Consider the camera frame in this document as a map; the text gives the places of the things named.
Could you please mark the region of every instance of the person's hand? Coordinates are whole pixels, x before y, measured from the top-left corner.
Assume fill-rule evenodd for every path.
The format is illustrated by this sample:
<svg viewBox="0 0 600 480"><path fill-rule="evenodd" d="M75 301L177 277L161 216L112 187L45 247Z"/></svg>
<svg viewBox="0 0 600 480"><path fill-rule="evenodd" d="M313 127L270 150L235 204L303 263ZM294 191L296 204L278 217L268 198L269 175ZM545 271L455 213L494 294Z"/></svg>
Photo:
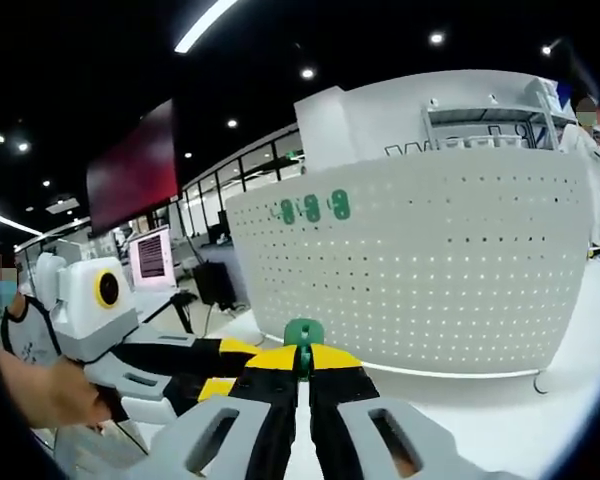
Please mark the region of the person's hand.
<svg viewBox="0 0 600 480"><path fill-rule="evenodd" d="M111 412L99 398L98 390L89 383L77 363L61 357L49 369L47 378L47 388L60 425L97 425L111 418Z"/></svg>

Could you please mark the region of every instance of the glass partition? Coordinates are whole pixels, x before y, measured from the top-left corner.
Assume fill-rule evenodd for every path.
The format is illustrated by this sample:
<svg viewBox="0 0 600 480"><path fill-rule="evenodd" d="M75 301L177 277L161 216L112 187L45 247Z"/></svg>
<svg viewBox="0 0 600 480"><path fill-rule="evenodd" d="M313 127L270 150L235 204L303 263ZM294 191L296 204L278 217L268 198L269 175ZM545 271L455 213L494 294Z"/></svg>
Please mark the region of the glass partition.
<svg viewBox="0 0 600 480"><path fill-rule="evenodd" d="M294 132L286 137L279 138L275 141L276 152L279 157L293 158L299 155L303 155L302 140L300 139L300 132Z"/></svg>
<svg viewBox="0 0 600 480"><path fill-rule="evenodd" d="M216 185L215 175L212 174L203 178L200 181L200 188L202 189L202 203L204 204L204 213L207 220L206 227L208 228L219 222L220 198L218 198L218 185Z"/></svg>
<svg viewBox="0 0 600 480"><path fill-rule="evenodd" d="M238 160L234 160L218 170L218 181L220 182L222 207L223 209L226 209L226 201L229 198L243 193L240 164Z"/></svg>
<svg viewBox="0 0 600 480"><path fill-rule="evenodd" d="M273 173L273 180L276 181L277 177L271 145L265 145L244 155L242 157L242 168L244 170L247 191L269 184L270 173Z"/></svg>

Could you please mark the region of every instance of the white floor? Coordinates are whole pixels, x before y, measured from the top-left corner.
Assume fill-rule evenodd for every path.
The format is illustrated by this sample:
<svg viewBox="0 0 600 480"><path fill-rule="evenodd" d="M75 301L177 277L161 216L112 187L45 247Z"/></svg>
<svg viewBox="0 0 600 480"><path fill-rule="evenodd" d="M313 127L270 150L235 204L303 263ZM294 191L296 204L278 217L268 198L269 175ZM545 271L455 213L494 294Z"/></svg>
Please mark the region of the white floor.
<svg viewBox="0 0 600 480"><path fill-rule="evenodd" d="M200 301L190 307L196 334L203 332L208 308ZM151 323L165 331L182 331L173 308ZM234 320L213 310L209 332L252 344L263 340L251 312ZM261 344L265 349L277 346L268 339ZM458 380L367 372L382 395L409 401L451 431L459 453L478 466L540 478L577 438L600 394L600 262L587 265L563 343L538 378L538 388L546 395L534 390L531 377Z"/></svg>

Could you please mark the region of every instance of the desk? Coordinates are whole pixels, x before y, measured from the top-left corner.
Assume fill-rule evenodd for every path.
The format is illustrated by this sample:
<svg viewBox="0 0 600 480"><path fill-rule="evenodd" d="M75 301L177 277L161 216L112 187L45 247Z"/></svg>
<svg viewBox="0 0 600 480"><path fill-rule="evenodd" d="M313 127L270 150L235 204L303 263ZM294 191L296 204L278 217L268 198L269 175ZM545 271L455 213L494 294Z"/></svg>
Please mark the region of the desk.
<svg viewBox="0 0 600 480"><path fill-rule="evenodd" d="M166 290L136 290L132 293L133 302L136 305L138 312L138 320L140 323L149 323L156 318L160 313L169 308L171 305L176 309L182 328L187 333L193 333L189 318L184 311L185 300L184 294L189 294L180 288L170 288Z"/></svg>

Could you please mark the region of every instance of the monitor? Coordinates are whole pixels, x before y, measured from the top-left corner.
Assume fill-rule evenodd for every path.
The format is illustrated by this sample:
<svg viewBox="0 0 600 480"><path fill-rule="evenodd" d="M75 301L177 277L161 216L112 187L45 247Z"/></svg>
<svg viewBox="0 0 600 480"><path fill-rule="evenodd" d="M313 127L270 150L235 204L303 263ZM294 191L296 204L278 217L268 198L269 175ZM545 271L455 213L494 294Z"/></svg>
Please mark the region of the monitor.
<svg viewBox="0 0 600 480"><path fill-rule="evenodd" d="M178 195L171 100L146 115L122 142L87 168L95 235Z"/></svg>
<svg viewBox="0 0 600 480"><path fill-rule="evenodd" d="M135 289L160 290L175 287L169 227L165 225L131 239L129 263Z"/></svg>

